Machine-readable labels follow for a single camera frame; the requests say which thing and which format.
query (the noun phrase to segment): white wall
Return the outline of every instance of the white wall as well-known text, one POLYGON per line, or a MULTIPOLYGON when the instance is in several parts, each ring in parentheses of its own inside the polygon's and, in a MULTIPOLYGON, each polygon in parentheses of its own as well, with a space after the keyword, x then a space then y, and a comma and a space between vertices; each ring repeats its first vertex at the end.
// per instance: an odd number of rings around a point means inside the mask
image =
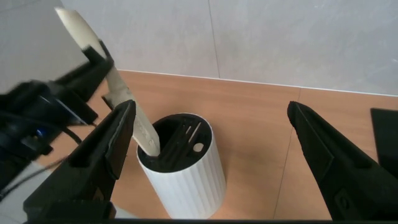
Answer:
POLYGON ((120 69, 398 95, 398 1, 62 2, 120 69))

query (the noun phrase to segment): wooden table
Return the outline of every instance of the wooden table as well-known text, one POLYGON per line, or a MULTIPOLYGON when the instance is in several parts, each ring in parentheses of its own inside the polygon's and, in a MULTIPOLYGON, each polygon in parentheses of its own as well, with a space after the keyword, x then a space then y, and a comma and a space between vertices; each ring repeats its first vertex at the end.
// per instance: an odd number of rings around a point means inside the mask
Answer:
MULTIPOLYGON (((277 85, 121 72, 149 119, 189 112, 212 125, 227 179, 222 207, 212 218, 330 219, 287 117, 289 101, 313 108, 366 154, 377 159, 369 109, 398 110, 398 98, 277 85)), ((99 123, 109 112, 98 89, 90 106, 99 123)), ((92 127, 72 128, 87 136, 92 127)), ((76 144, 61 135, 43 165, 69 154, 76 144)), ((140 168, 131 142, 112 201, 141 218, 168 218, 140 168)))

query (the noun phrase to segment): knife block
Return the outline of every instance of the knife block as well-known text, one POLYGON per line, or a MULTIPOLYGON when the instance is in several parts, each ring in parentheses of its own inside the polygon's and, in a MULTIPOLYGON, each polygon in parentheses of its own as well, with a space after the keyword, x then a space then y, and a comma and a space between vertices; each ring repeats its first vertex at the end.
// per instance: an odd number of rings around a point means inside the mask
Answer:
POLYGON ((226 182, 210 124, 195 114, 154 123, 160 155, 138 146, 137 157, 171 218, 206 219, 221 206, 226 182))

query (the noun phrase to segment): ribbed white container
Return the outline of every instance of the ribbed white container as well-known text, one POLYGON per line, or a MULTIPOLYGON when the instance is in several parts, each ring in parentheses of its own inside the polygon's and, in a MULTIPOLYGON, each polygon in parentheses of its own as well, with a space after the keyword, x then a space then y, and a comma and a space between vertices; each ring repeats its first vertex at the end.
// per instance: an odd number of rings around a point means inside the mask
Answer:
POLYGON ((221 206, 226 182, 213 130, 209 150, 194 165, 177 172, 148 169, 138 158, 171 218, 207 219, 221 206))

